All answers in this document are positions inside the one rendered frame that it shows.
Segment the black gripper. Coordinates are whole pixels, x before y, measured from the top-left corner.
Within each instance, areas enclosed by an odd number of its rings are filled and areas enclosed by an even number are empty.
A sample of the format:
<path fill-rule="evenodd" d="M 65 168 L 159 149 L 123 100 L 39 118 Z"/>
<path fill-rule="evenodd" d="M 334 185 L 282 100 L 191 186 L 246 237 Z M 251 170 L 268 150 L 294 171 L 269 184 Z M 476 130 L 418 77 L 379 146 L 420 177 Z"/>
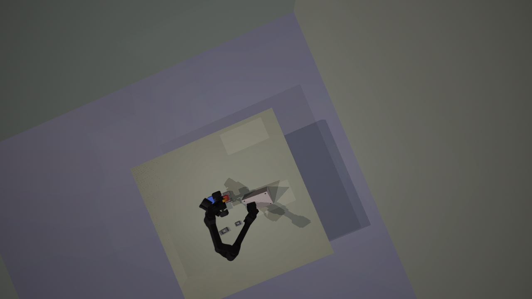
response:
<path fill-rule="evenodd" d="M 215 199 L 215 202 L 216 202 L 215 204 L 220 204 L 220 206 L 221 206 L 221 214 L 220 214 L 220 216 L 221 217 L 227 216 L 229 214 L 229 212 L 226 209 L 227 208 L 226 203 L 222 201 L 222 199 L 224 199 L 224 198 L 223 198 L 223 196 L 221 196 L 221 192 L 220 191 L 214 192 L 212 194 L 212 197 L 213 197 L 213 199 Z M 224 210 L 224 209 L 226 209 L 226 210 Z"/>

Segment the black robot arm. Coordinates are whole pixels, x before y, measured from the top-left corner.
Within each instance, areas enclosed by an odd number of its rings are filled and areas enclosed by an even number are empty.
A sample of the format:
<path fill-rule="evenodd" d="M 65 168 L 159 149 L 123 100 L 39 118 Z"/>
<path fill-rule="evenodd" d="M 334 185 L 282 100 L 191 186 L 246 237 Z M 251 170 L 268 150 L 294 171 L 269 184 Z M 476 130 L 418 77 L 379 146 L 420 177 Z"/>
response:
<path fill-rule="evenodd" d="M 220 253 L 223 257 L 225 257 L 229 261 L 233 261 L 238 256 L 238 253 L 241 249 L 241 243 L 243 242 L 243 239 L 251 223 L 253 223 L 259 211 L 256 208 L 255 202 L 247 203 L 248 214 L 244 219 L 245 224 L 240 234 L 238 235 L 236 242 L 234 242 L 232 246 L 232 245 L 224 244 L 221 242 L 220 234 L 218 232 L 218 228 L 216 225 L 216 219 L 215 219 L 215 215 L 220 216 L 221 214 L 221 211 L 220 211 L 221 206 L 220 204 L 215 204 L 215 203 L 216 202 L 212 204 L 212 202 L 209 199 L 204 198 L 199 207 L 206 210 L 204 222 L 210 231 L 212 241 L 214 243 L 215 251 L 217 253 Z"/>

